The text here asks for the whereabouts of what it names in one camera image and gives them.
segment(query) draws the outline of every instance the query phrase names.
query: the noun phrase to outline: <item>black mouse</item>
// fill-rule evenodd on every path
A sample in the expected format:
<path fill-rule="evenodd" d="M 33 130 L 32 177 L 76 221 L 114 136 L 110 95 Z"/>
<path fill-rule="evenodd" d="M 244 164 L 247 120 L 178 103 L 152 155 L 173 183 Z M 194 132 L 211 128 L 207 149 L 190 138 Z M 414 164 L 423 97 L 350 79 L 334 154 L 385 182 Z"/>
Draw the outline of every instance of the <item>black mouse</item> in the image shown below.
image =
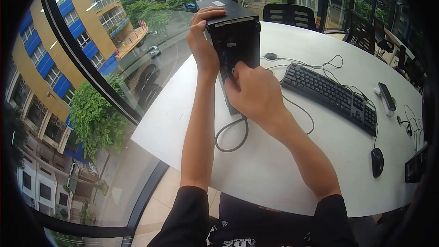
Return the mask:
<path fill-rule="evenodd" d="M 374 178 L 377 178 L 383 172 L 384 157 L 380 148 L 373 149 L 370 154 L 372 155 L 372 174 Z"/>

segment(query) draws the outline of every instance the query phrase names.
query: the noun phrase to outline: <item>keyboard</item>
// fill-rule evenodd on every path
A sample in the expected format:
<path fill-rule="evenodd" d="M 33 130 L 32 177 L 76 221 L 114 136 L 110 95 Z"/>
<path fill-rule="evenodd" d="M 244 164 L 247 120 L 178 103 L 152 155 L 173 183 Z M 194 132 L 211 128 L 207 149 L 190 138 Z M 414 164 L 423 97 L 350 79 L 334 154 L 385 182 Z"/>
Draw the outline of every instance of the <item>keyboard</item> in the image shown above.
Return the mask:
<path fill-rule="evenodd" d="M 362 96 L 308 68 L 291 63 L 281 86 L 313 100 L 376 136 L 377 114 Z"/>

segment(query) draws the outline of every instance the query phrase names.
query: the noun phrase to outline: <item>white sticker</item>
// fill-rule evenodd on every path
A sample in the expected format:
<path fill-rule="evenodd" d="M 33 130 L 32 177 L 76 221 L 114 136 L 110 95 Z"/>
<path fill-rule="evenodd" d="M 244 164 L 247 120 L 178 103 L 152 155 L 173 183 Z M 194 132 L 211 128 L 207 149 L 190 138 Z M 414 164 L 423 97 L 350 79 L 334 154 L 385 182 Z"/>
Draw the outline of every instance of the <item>white sticker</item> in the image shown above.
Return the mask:
<path fill-rule="evenodd" d="M 221 1 L 214 1 L 212 2 L 213 4 L 217 5 L 218 7 L 224 6 L 225 4 L 222 3 Z"/>
<path fill-rule="evenodd" d="M 254 17 L 245 17 L 245 18 L 229 20 L 226 22 L 221 22 L 221 23 L 215 24 L 215 27 L 218 28 L 218 27 L 224 26 L 226 24 L 233 24 L 233 23 L 238 23 L 238 22 L 242 22 L 242 21 L 249 21 L 249 20 L 254 20 L 254 19 L 255 19 Z"/>

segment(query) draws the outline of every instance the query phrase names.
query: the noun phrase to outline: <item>phone holder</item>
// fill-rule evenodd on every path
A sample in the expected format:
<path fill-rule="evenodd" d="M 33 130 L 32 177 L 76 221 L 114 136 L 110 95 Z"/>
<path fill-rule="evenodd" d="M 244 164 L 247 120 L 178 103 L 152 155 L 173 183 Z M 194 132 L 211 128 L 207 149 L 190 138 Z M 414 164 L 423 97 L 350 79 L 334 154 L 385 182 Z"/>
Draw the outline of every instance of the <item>phone holder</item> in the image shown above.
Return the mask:
<path fill-rule="evenodd" d="M 383 102 L 386 115 L 389 116 L 389 117 L 393 117 L 395 112 L 388 108 L 387 102 L 385 101 L 384 95 L 381 94 L 380 88 L 379 87 L 375 87 L 374 88 L 374 92 L 381 97 L 381 101 Z"/>

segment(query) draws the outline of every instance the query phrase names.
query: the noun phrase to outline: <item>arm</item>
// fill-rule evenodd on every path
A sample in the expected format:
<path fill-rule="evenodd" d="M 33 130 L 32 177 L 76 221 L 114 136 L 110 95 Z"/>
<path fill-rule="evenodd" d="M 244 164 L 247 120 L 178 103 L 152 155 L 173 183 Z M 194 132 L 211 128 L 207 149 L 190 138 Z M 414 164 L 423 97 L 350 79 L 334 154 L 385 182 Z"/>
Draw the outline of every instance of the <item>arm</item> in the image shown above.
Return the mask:
<path fill-rule="evenodd" d="M 196 13 L 186 36 L 198 67 L 194 106 L 181 155 L 182 186 L 204 189 L 210 184 L 214 152 L 215 81 L 220 70 L 217 52 L 204 37 L 206 20 L 224 15 L 223 8 L 206 8 Z"/>
<path fill-rule="evenodd" d="M 333 194 L 341 195 L 331 162 L 285 107 L 281 86 L 272 73 L 238 62 L 234 76 L 241 91 L 229 79 L 226 81 L 224 89 L 230 103 L 291 151 L 303 181 L 317 201 Z"/>

